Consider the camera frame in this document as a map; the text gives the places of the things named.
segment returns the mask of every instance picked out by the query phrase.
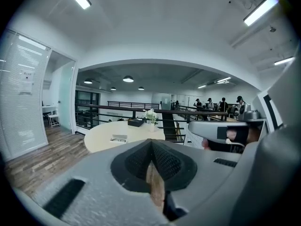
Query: staircase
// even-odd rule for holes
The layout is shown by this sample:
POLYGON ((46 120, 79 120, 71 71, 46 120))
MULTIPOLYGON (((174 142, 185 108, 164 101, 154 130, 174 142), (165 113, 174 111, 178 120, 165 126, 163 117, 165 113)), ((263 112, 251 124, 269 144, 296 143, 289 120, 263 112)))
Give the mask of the staircase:
POLYGON ((165 135, 166 141, 177 141, 175 126, 174 126, 174 118, 172 114, 162 113, 163 119, 163 131, 165 135))

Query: wooden floor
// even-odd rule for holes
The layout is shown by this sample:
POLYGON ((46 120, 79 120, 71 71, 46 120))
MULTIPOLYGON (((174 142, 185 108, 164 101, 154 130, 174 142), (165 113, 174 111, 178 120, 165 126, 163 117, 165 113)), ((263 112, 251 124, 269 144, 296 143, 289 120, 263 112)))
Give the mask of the wooden floor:
MULTIPOLYGON (((6 174, 12 186, 28 196, 46 180, 56 177, 89 154, 84 136, 72 135, 61 127, 45 124, 49 144, 20 156, 6 164, 6 174)), ((151 198, 162 212, 164 204, 164 181, 151 163, 147 171, 147 183, 151 185, 151 198)))

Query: flower vase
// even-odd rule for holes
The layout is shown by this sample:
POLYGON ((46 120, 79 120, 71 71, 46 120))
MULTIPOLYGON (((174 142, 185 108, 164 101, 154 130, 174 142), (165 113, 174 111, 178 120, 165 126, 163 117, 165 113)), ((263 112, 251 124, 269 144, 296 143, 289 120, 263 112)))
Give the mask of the flower vase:
POLYGON ((154 123, 150 124, 150 132, 155 132, 155 124, 154 123))

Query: round table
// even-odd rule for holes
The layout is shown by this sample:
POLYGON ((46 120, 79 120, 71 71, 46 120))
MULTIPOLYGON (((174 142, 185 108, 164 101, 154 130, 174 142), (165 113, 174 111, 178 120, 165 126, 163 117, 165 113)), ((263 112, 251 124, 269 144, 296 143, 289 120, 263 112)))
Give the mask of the round table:
POLYGON ((165 140, 163 129, 155 128, 150 132, 150 124, 144 123, 140 127, 129 126, 127 121, 115 121, 93 127, 85 135, 85 145, 91 153, 106 150, 122 145, 123 143, 112 142, 113 135, 127 136, 127 143, 151 139, 165 140))

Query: black box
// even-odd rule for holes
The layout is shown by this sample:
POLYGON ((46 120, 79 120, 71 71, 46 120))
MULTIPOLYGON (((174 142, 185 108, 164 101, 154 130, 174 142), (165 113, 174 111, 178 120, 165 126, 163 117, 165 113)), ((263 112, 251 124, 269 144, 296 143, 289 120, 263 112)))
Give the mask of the black box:
POLYGON ((127 124, 129 126, 136 126, 136 127, 140 127, 143 123, 144 123, 144 120, 137 120, 137 119, 127 121, 127 124))

